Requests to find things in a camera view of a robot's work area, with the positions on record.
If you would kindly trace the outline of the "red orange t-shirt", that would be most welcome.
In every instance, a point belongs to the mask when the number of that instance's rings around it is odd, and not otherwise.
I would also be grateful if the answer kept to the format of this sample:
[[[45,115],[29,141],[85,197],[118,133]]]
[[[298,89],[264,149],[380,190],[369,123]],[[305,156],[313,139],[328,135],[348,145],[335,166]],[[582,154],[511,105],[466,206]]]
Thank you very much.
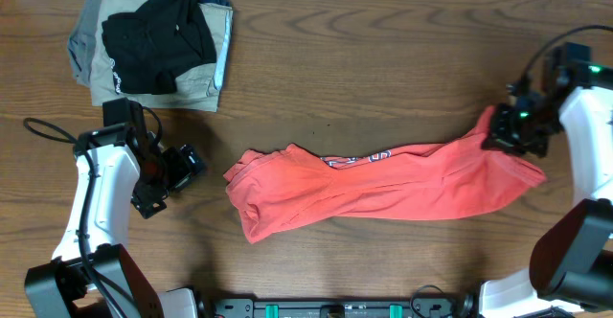
[[[485,150],[493,107],[464,136],[366,157],[318,157],[290,144],[249,149],[228,169],[226,193],[256,243],[331,217],[450,220],[498,211],[542,184],[539,167]]]

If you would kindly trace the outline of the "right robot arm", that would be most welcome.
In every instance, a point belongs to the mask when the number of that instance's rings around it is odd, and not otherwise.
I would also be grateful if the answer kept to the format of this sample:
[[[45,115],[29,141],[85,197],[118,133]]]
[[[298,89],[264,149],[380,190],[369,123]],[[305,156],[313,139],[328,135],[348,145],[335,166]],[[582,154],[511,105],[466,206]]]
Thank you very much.
[[[587,59],[543,68],[544,96],[518,94],[490,120],[482,147],[513,155],[547,152],[564,132],[570,150],[572,209],[534,246],[528,268],[483,283],[479,317],[570,317],[612,308],[612,71]]]

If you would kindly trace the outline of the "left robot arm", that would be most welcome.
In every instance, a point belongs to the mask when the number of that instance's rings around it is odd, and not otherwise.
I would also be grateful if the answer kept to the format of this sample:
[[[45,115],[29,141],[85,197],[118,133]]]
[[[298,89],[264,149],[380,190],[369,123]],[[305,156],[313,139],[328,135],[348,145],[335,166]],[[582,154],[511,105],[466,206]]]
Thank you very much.
[[[38,317],[200,317],[190,287],[158,292],[127,251],[129,215],[150,218],[204,165],[193,149],[162,149],[141,122],[108,122],[57,140],[74,147],[78,186],[51,260],[28,270],[24,287]]]

